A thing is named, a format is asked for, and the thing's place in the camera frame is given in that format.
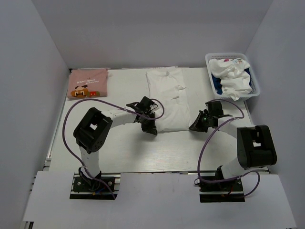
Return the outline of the white t shirt robot print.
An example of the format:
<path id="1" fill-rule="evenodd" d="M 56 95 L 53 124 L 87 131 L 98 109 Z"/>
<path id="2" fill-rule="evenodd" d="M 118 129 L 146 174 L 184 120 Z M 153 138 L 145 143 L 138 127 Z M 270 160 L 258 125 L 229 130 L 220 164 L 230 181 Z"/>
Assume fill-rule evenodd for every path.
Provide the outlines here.
<path id="1" fill-rule="evenodd" d="M 182 69 L 152 70 L 146 73 L 146 77 L 149 97 L 164 106 L 155 109 L 156 116 L 161 116 L 155 121 L 157 131 L 187 131 L 191 125 L 191 114 Z"/>

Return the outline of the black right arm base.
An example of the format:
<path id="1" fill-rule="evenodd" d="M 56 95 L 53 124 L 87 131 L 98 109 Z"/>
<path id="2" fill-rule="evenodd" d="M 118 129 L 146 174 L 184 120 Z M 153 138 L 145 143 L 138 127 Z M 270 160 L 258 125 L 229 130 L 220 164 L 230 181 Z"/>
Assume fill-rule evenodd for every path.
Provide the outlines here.
<path id="1" fill-rule="evenodd" d="M 199 187 L 201 203 L 245 202 L 241 180 L 210 184 L 196 178 L 194 184 Z"/>

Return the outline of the white t shirt colourful print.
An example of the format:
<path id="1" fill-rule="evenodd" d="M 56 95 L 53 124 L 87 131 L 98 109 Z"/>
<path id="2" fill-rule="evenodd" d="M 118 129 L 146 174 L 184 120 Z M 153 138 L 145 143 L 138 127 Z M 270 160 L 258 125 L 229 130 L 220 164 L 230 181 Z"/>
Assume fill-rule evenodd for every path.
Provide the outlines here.
<path id="1" fill-rule="evenodd" d="M 237 101 L 242 95 L 252 91 L 249 85 L 250 76 L 244 71 L 250 68 L 250 64 L 244 59 L 210 59 L 209 67 L 211 74 L 221 79 L 222 95 Z"/>

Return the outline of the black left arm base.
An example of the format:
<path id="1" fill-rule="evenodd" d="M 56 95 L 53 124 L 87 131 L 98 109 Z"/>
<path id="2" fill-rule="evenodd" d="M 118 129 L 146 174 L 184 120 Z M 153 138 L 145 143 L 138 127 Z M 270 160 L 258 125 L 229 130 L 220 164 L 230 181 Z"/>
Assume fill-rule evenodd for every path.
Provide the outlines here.
<path id="1" fill-rule="evenodd" d="M 101 179 L 109 186 L 114 196 L 117 197 L 120 188 L 121 174 L 102 174 Z M 91 187 L 80 175 L 74 174 L 70 199 L 81 200 L 114 200 L 109 189 L 98 181 Z"/>

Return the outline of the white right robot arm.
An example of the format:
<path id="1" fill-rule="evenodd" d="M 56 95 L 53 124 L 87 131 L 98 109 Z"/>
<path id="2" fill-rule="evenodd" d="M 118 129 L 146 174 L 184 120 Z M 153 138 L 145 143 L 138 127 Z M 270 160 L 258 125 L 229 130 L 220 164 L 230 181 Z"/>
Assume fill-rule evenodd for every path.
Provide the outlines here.
<path id="1" fill-rule="evenodd" d="M 259 168 L 275 165 L 277 154 L 267 125 L 247 124 L 244 121 L 244 113 L 238 117 L 224 114 L 222 102 L 222 99 L 206 102 L 206 109 L 199 112 L 189 130 L 206 133 L 210 128 L 213 129 L 199 154 L 197 175 L 202 183 L 216 184 L 220 190 L 227 190 L 233 181 L 251 172 L 257 172 Z M 236 139 L 237 156 L 232 161 L 219 166 L 214 178 L 207 180 L 201 176 L 201 159 L 209 141 L 218 131 Z"/>

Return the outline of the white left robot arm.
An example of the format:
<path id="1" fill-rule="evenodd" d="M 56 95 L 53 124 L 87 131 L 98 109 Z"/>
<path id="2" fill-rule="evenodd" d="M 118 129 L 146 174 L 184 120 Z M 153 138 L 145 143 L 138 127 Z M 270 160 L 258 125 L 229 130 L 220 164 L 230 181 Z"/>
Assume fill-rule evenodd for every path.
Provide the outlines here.
<path id="1" fill-rule="evenodd" d="M 158 104 L 148 97 L 140 102 L 127 104 L 125 108 L 98 110 L 90 108 L 73 132 L 81 152 L 82 167 L 79 175 L 84 178 L 84 184 L 89 190 L 96 190 L 101 184 L 99 167 L 99 150 L 104 145 L 112 128 L 140 123 L 145 133 L 157 135 L 155 120 L 158 118 L 155 109 Z"/>

